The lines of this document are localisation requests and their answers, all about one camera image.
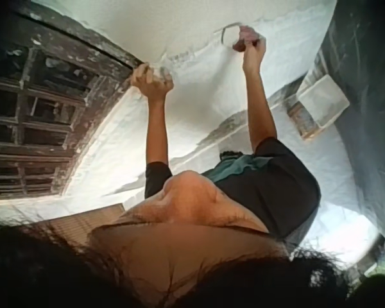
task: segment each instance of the hand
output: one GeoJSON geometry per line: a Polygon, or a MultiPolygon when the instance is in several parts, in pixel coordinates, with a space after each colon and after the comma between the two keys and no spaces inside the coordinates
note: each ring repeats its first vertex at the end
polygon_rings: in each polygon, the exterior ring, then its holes
{"type": "Polygon", "coordinates": [[[174,87],[170,74],[166,74],[163,80],[154,75],[154,69],[147,63],[141,64],[134,70],[130,83],[139,88],[148,101],[164,101],[167,93],[174,87]]]}
{"type": "Polygon", "coordinates": [[[266,52],[266,40],[261,37],[254,42],[251,40],[245,40],[245,51],[243,61],[243,71],[245,74],[259,74],[261,68],[262,59],[266,52]]]}

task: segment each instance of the man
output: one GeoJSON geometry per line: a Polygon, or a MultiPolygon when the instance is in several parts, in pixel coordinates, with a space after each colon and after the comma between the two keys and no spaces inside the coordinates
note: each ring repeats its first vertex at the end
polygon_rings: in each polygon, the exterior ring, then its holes
{"type": "Polygon", "coordinates": [[[202,175],[172,175],[168,166],[165,100],[174,87],[171,76],[156,77],[148,64],[134,71],[131,84],[148,99],[146,199],[115,223],[96,229],[92,245],[116,255],[126,251],[129,275],[160,292],[171,279],[185,279],[221,260],[287,257],[313,221],[320,190],[277,140],[260,76],[265,52],[265,40],[255,46],[246,41],[243,70],[253,154],[226,153],[202,175]]]}

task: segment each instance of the wooden shutter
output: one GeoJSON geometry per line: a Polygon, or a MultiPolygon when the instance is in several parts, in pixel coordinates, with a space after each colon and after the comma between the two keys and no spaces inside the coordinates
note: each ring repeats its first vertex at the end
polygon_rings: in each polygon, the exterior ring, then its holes
{"type": "Polygon", "coordinates": [[[0,198],[60,194],[132,68],[20,16],[0,27],[0,198]]]}

